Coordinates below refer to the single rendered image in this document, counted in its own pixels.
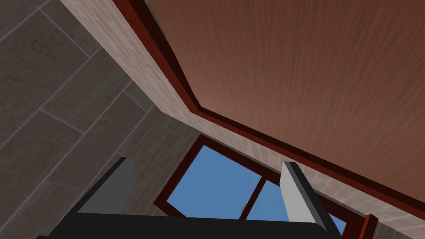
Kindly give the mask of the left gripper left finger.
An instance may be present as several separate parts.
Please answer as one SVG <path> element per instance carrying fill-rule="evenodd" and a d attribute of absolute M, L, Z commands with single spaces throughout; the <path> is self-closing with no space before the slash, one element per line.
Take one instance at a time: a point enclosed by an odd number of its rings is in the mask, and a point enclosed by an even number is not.
<path fill-rule="evenodd" d="M 132 159 L 120 158 L 69 211 L 69 214 L 121 214 L 136 183 Z"/>

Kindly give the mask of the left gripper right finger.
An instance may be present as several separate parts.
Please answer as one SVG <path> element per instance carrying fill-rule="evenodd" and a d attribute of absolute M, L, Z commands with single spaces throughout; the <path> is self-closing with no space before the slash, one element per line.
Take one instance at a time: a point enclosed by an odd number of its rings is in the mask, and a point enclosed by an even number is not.
<path fill-rule="evenodd" d="M 313 223 L 333 232 L 333 220 L 294 161 L 282 165 L 279 187 L 290 222 Z"/>

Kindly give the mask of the red-brown framed window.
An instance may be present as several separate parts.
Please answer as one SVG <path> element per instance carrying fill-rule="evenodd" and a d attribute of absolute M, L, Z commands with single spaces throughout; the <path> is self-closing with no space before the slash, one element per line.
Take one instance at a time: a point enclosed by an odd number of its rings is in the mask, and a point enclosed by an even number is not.
<path fill-rule="evenodd" d="M 154 204 L 192 225 L 183 239 L 373 239 L 378 219 L 360 216 L 319 195 L 333 232 L 313 223 L 290 222 L 277 173 L 200 135 Z"/>

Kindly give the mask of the brown wooden door leaf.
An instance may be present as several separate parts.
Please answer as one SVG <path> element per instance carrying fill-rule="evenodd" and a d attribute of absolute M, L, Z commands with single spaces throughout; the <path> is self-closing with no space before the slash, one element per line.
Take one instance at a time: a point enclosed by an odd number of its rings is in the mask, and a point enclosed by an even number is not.
<path fill-rule="evenodd" d="M 425 202 L 425 0 L 150 0 L 199 104 Z"/>

